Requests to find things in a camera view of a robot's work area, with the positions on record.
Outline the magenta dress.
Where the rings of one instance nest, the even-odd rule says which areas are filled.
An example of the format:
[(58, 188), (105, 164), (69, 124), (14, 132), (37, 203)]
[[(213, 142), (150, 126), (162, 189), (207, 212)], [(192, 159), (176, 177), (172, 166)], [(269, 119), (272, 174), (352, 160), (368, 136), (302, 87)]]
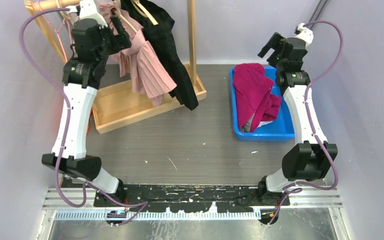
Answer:
[(282, 98), (272, 93), (274, 85), (275, 82), (266, 76), (266, 68), (259, 63), (242, 63), (234, 67), (239, 130), (252, 133), (259, 122), (277, 119)]

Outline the white skirt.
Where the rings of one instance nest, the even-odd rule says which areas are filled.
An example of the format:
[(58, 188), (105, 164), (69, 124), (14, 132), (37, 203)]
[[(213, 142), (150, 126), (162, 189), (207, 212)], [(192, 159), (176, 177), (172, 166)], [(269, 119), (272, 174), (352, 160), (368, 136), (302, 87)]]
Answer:
[(269, 125), (269, 124), (271, 124), (272, 122), (273, 122), (273, 120), (271, 120), (271, 121), (260, 121), (259, 124), (258, 124), (258, 126), (257, 126), (257, 128), (260, 128), (260, 127), (262, 127), (262, 126)]

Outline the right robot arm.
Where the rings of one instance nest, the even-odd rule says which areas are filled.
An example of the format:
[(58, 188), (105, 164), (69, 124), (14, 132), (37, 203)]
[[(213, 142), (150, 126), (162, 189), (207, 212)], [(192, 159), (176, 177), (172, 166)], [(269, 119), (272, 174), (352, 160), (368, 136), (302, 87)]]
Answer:
[(312, 101), (311, 80), (302, 70), (307, 46), (313, 38), (307, 31), (295, 37), (275, 32), (258, 53), (263, 58), (273, 50), (267, 62), (276, 69), (275, 82), (290, 112), (295, 133), (295, 145), (283, 157), (281, 168), (258, 183), (257, 198), (266, 206), (280, 201), (293, 186), (311, 186), (313, 181), (323, 179), (338, 154), (337, 146), (329, 143), (321, 130)]

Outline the pink pleated garment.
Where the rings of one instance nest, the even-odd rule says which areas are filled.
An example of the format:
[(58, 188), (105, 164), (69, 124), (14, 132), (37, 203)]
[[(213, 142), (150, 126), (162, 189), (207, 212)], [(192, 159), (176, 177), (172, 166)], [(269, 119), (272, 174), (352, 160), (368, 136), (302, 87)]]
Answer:
[(121, 10), (121, 13), (132, 23), (137, 33), (120, 18), (129, 35), (131, 47), (110, 57), (118, 63), (120, 77), (130, 74), (132, 91), (146, 95), (154, 107), (159, 106), (164, 100), (164, 94), (174, 90), (177, 84), (161, 64), (151, 43), (145, 39), (143, 26), (130, 17), (128, 11)]

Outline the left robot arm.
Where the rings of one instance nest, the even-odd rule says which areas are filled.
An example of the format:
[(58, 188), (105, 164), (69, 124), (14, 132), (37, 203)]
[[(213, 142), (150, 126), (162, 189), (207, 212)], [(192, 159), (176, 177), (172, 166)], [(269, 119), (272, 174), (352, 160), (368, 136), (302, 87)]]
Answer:
[(63, 67), (63, 106), (57, 139), (43, 165), (70, 177), (83, 179), (106, 194), (113, 206), (126, 200), (124, 183), (102, 167), (100, 157), (87, 155), (86, 135), (93, 102), (106, 73), (109, 56), (131, 46), (127, 33), (114, 34), (101, 16), (82, 17), (71, 31), (72, 57)]

